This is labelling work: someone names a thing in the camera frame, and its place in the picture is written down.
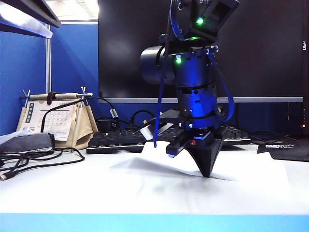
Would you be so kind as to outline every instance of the light blue desk edge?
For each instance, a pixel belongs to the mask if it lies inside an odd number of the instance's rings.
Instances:
[[[0,214],[1,232],[309,232],[309,215]]]

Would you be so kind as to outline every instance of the black monitor screen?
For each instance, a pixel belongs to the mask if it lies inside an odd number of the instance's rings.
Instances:
[[[142,51],[165,33],[169,0],[99,0],[99,92],[105,98],[156,98],[140,74]],[[301,96],[302,1],[240,0],[219,32],[216,62],[234,97]],[[165,86],[164,97],[175,97]],[[225,97],[218,83],[218,97]]]

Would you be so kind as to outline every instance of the beige calendar stand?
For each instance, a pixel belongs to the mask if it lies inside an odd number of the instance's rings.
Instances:
[[[55,100],[79,100],[80,94],[77,93],[66,93],[66,94],[56,94]],[[40,103],[46,104],[47,94],[30,95],[31,101],[39,101]],[[25,116],[28,112],[26,107],[22,108],[17,131],[21,129],[23,123],[25,123]],[[77,103],[73,108],[74,117],[71,120],[70,132],[66,141],[57,141],[56,147],[75,147],[76,149],[84,149],[88,146],[89,140],[93,136],[93,132],[98,132],[92,110],[90,105],[85,105],[83,103]]]

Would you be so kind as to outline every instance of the black mouse pad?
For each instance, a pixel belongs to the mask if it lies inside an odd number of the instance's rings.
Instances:
[[[275,160],[293,160],[309,162],[309,138],[301,138],[282,144],[259,145],[257,153],[269,152]]]

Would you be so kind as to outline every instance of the keyboard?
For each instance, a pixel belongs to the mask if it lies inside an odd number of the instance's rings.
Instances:
[[[249,144],[250,139],[246,133],[229,128],[227,139],[224,140],[224,145],[239,145]],[[158,141],[172,141],[177,135],[183,132],[178,126],[172,126],[158,135]],[[87,154],[107,154],[118,153],[119,150],[129,152],[141,152],[147,140],[140,131],[109,131],[108,133],[95,133],[93,138],[88,143],[86,149]]]

